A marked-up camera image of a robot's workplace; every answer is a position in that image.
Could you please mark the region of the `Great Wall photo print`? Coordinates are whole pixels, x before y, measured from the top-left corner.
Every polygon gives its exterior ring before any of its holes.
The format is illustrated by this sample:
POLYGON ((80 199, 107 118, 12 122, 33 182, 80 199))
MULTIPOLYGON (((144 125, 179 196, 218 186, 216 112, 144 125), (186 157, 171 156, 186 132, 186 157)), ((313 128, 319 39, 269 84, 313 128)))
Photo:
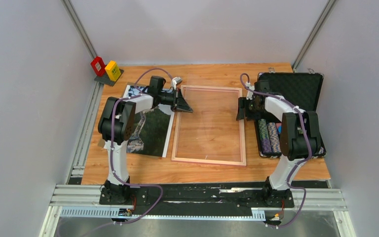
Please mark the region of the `Great Wall photo print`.
POLYGON ((159 104, 135 115, 133 133, 127 152, 152 157, 166 157, 174 112, 169 105, 159 104))

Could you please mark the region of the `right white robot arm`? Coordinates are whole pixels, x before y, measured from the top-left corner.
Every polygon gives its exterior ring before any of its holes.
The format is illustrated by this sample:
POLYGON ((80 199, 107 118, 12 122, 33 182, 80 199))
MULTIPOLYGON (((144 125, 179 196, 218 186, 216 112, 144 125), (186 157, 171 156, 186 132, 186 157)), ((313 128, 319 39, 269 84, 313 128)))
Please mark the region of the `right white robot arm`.
POLYGON ((289 205, 293 178, 321 149, 318 115, 315 111, 305 111, 293 105, 282 95, 255 91, 249 81, 241 83, 248 93, 239 99, 236 119, 247 118, 247 103, 259 99, 260 104, 254 107, 254 112, 269 112, 282 125, 279 137, 282 155, 276 169, 265 181, 260 200, 269 207, 289 205))

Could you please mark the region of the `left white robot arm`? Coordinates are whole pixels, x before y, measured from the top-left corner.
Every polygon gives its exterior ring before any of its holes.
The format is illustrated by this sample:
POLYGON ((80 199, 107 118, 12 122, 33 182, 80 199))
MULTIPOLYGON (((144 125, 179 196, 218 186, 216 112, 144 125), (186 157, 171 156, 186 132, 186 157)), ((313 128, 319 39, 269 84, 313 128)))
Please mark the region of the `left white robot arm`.
POLYGON ((163 90, 165 82, 162 77, 152 76, 149 85, 136 95, 107 99, 98 123, 98 132, 105 141, 109 159, 109 174, 101 190, 100 204, 125 204, 131 199, 127 144, 132 137, 137 113, 154 109, 159 104, 169 105, 174 112, 193 112, 178 88, 182 78, 172 78, 169 91, 163 90))

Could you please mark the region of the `grey backing board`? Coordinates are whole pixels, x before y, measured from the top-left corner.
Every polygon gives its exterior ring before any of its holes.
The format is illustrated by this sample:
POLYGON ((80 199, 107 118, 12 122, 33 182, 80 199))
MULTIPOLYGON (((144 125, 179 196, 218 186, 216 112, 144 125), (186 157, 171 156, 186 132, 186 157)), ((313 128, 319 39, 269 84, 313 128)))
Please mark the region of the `grey backing board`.
MULTIPOLYGON (((129 93, 129 90, 130 88, 133 87, 132 83, 128 83, 127 86, 125 87, 125 90, 124 92, 122 93, 121 96, 119 96, 119 98, 123 98, 123 97, 129 97, 128 93, 129 93)), ((102 149, 107 149, 106 148, 106 145, 105 145, 105 141, 101 138, 98 142, 98 147, 99 148, 102 148, 102 149)))

